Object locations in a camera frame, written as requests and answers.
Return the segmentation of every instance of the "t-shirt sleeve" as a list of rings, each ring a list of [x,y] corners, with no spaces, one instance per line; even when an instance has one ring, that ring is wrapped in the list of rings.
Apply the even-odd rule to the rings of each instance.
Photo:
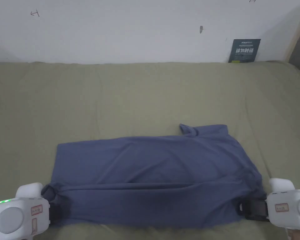
[[[208,125],[208,126],[201,126],[201,127],[190,127],[184,124],[180,124],[180,129],[184,135],[187,135],[189,137],[211,135],[211,134],[218,134],[218,135],[228,134],[228,127],[227,125],[223,125],[223,124]]]

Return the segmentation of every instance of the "green led light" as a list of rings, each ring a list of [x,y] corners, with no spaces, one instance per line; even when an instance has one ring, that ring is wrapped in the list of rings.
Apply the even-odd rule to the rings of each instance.
[[[0,201],[0,203],[6,203],[6,202],[9,202],[9,201],[11,201],[11,199]]]

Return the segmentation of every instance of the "white wall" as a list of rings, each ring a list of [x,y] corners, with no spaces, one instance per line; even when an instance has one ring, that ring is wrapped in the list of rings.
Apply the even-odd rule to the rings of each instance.
[[[300,0],[0,0],[0,62],[227,62],[235,38],[283,60],[299,21]]]

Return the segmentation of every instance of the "red label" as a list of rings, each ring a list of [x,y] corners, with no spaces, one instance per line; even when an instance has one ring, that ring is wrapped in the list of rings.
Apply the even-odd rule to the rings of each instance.
[[[31,208],[31,215],[37,215],[43,212],[42,205],[34,206]]]
[[[276,212],[288,212],[289,206],[287,203],[275,204],[275,211]]]

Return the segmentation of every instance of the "label sticker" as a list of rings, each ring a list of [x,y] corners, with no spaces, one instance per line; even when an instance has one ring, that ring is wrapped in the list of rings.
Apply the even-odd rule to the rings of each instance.
[[[37,215],[43,212],[42,205],[34,206],[31,208],[31,215]]]
[[[276,212],[288,212],[289,206],[287,203],[275,204],[275,211]]]
[[[32,233],[34,235],[38,232],[37,218],[32,219]]]

